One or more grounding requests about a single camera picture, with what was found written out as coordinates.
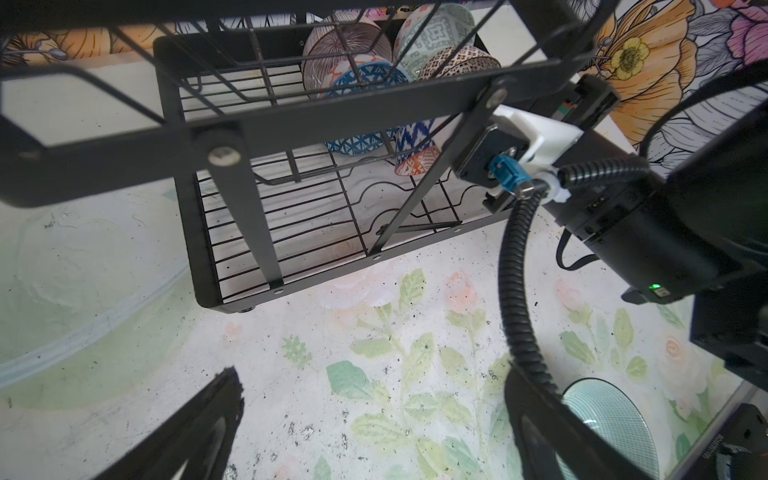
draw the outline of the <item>wire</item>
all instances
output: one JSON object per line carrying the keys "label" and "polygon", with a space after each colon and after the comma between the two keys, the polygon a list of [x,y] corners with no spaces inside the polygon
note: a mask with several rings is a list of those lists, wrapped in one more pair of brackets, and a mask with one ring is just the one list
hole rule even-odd
{"label": "wire", "polygon": [[687,110],[695,104],[709,100],[717,95],[738,88],[749,87],[765,80],[768,80],[768,60],[756,61],[740,70],[732,71],[727,75],[710,80],[708,83],[699,87],[690,97],[672,107],[671,110],[656,121],[656,123],[648,130],[648,133],[645,134],[643,141],[640,142],[640,147],[638,148],[639,155],[647,158],[650,141],[654,138],[654,135],[661,130],[661,127],[663,127],[664,124],[681,111]]}
{"label": "wire", "polygon": [[595,260],[599,260],[600,257],[595,255],[594,253],[591,253],[589,255],[584,255],[582,258],[576,260],[572,265],[565,266],[563,264],[563,252],[565,251],[565,246],[568,245],[568,241],[571,239],[571,232],[566,229],[563,234],[560,236],[560,243],[558,243],[558,249],[554,253],[554,260],[558,262],[558,266],[562,268],[563,270],[568,270],[569,272],[573,272],[575,270],[578,270],[582,268],[584,265],[587,265],[588,263],[592,263]]}

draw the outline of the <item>brown patterned bowl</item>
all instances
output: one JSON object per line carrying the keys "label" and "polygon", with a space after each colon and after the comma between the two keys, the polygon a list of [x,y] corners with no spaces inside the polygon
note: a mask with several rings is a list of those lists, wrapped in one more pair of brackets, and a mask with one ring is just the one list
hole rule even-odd
{"label": "brown patterned bowl", "polygon": [[[357,14],[355,12],[336,13],[338,22],[354,22],[356,19]],[[323,19],[323,22],[332,21],[331,17]],[[340,26],[339,31],[344,35],[350,51],[367,51],[373,45],[371,55],[392,61],[392,45],[389,43],[389,38],[386,35],[379,36],[381,31],[379,26],[365,16],[354,25]],[[339,55],[304,61],[301,68],[304,89],[309,91],[320,88],[326,75],[333,70],[339,61],[346,59],[346,56],[341,53],[343,51],[343,44],[333,26],[314,28],[304,44],[304,56],[331,53],[338,53]]]}
{"label": "brown patterned bowl", "polygon": [[[451,56],[453,47],[443,48],[429,58],[419,74],[419,80],[427,80],[440,68],[442,62]],[[437,74],[437,77],[452,77],[475,71],[500,68],[502,64],[493,58],[488,52],[477,47],[466,45],[456,53],[450,62]]]}

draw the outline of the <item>ceramic bowl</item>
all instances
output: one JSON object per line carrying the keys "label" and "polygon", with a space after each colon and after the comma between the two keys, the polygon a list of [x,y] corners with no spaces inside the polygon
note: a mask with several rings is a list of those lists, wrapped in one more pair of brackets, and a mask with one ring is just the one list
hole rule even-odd
{"label": "ceramic bowl", "polygon": [[[366,63],[376,63],[376,62],[389,62],[384,57],[379,57],[378,55],[371,55],[371,54],[365,54],[360,53],[354,56],[355,63],[357,64],[358,68],[360,65],[364,65]],[[352,71],[352,67],[350,66],[349,59],[347,57],[340,58],[331,68],[326,72],[326,74],[323,76],[321,82],[319,83],[319,88],[328,88],[332,86],[334,83],[336,83],[336,80],[339,79],[342,75],[346,74],[347,72],[352,73],[354,75],[354,71]],[[326,92],[324,94],[320,94],[320,96],[325,96],[330,92]]]}
{"label": "ceramic bowl", "polygon": [[[604,380],[583,379],[565,390],[563,403],[648,478],[659,478],[659,461],[650,430],[621,390]],[[559,456],[558,464],[566,480],[578,480]]]}
{"label": "ceramic bowl", "polygon": [[[389,61],[368,61],[360,63],[362,60],[360,57],[368,57],[368,55],[355,56],[355,63],[358,65],[357,68],[363,81],[380,81],[383,78],[386,78],[389,70],[392,68],[392,62]],[[336,70],[339,70],[342,66],[342,62],[340,62],[339,65],[336,66]],[[332,74],[326,76],[326,78],[335,78],[333,83],[329,86],[339,87],[348,85],[348,87],[340,90],[328,91],[323,95],[324,98],[334,98],[360,91],[360,87],[357,86],[357,77],[351,68],[347,69],[338,77],[335,77],[336,73],[337,72],[332,72]],[[387,88],[396,84],[407,83],[408,81],[408,74],[406,74],[404,70],[398,67],[392,73],[392,75],[389,76],[389,79],[386,82],[369,86],[368,89]],[[390,128],[386,133],[389,138],[393,138],[395,136],[395,132],[395,128]],[[325,145],[326,148],[332,152],[339,152],[345,155],[361,155],[370,151],[374,151],[376,148],[381,147],[383,143],[384,140],[382,139],[381,134],[379,132],[375,132],[372,134],[358,135],[356,137],[343,138],[336,141],[326,142]]]}
{"label": "ceramic bowl", "polygon": [[[451,56],[454,47],[443,48],[435,53],[426,62],[421,72],[419,80],[428,80],[432,74],[440,68],[440,65]],[[451,61],[437,74],[437,77],[451,77],[465,73],[489,70],[491,68],[500,68],[502,64],[493,58],[489,53],[480,50],[477,47],[466,45],[459,50]]]}
{"label": "ceramic bowl", "polygon": [[[429,57],[447,47],[455,47],[475,27],[475,18],[464,6],[455,3],[440,5],[435,15],[429,19],[424,31],[413,42],[411,48],[405,51],[411,38],[419,30],[419,25],[426,20],[434,5],[424,5],[413,12],[402,24],[395,39],[394,58],[400,60],[400,65],[411,78],[418,78],[422,67]],[[475,37],[469,39],[468,45],[475,43]]]}
{"label": "ceramic bowl", "polygon": [[[336,13],[336,20],[339,22],[354,22],[357,19],[357,14],[354,12],[338,12]],[[331,17],[323,19],[323,22],[332,22]],[[347,46],[351,51],[366,51],[371,48],[371,54],[385,61],[392,61],[392,46],[389,43],[389,38],[386,35],[379,36],[379,26],[369,20],[366,17],[362,17],[360,22],[354,25],[344,25],[339,27],[339,30],[343,33]],[[333,30],[332,26],[316,27],[310,33],[310,36],[304,44],[304,52],[306,55],[319,55],[340,53],[344,51],[341,40],[337,32]],[[314,58],[302,62],[302,74],[305,90],[315,90],[320,88],[323,79],[331,71],[336,64],[346,58],[344,55],[338,55],[335,57],[327,58]],[[313,97],[319,97],[319,94],[314,94]]]}
{"label": "ceramic bowl", "polygon": [[[435,53],[422,69],[420,80],[432,76],[432,73],[442,65],[442,62],[451,55],[452,51],[453,47],[447,47]],[[495,58],[489,56],[483,50],[468,46],[459,50],[437,77],[450,77],[452,75],[469,73],[470,71],[499,68],[500,66]],[[395,166],[396,174],[403,176],[421,175],[429,170],[442,152],[443,144],[453,135],[462,116],[459,115],[443,129],[435,132],[446,118],[448,117],[420,121],[397,129],[395,135],[397,151],[411,151],[414,148],[418,148],[418,150],[398,155],[397,165]],[[429,140],[419,147],[427,137],[429,137]]]}

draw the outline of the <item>blue patterned bowl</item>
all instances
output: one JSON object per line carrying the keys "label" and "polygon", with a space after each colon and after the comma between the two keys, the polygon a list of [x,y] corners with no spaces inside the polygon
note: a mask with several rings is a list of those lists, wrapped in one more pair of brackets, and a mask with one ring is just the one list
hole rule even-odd
{"label": "blue patterned bowl", "polygon": [[[358,70],[360,71],[360,77],[365,82],[375,82],[375,81],[381,81],[382,79],[386,78],[387,73],[389,73],[389,69],[392,67],[392,64],[388,61],[371,61],[369,63],[365,63],[362,65],[358,65]],[[368,89],[373,88],[387,88],[392,87],[396,84],[402,84],[402,83],[408,83],[410,81],[408,74],[406,74],[405,70],[402,70],[400,67],[398,67],[392,75],[389,77],[389,79],[381,84],[378,85],[372,85],[368,87]],[[339,89],[339,90],[331,90],[327,92],[324,97],[325,98],[334,98],[334,97],[340,97],[341,95],[347,95],[351,93],[355,93],[357,91],[360,91],[360,87],[357,86],[358,81],[357,77],[355,76],[355,72],[352,70],[347,71],[345,74],[343,74],[341,77],[339,77],[336,81],[333,82],[334,87],[339,87],[343,85],[350,85],[348,88]],[[389,135],[389,138],[392,139],[395,137],[396,128],[390,128],[387,130],[387,135]],[[376,148],[379,148],[384,143],[384,140],[382,139],[382,136],[379,132],[367,134],[367,135],[358,135],[357,137],[352,138],[343,138],[341,140],[335,140],[335,141],[328,141],[325,143],[326,148],[328,148],[329,151],[333,152],[339,152],[341,154],[345,155],[361,155],[366,154],[370,151],[374,151]]]}

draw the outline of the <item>orange flower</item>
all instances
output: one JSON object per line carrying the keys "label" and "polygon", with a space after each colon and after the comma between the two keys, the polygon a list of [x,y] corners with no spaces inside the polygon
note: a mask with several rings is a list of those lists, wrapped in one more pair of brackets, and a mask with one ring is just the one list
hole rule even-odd
{"label": "orange flower", "polygon": [[598,53],[584,73],[606,78],[621,97],[611,112],[630,143],[637,145],[670,108],[680,103],[694,79],[696,44],[685,38],[690,0],[673,0],[648,18],[654,0],[642,0],[618,22],[611,17],[598,32]]}

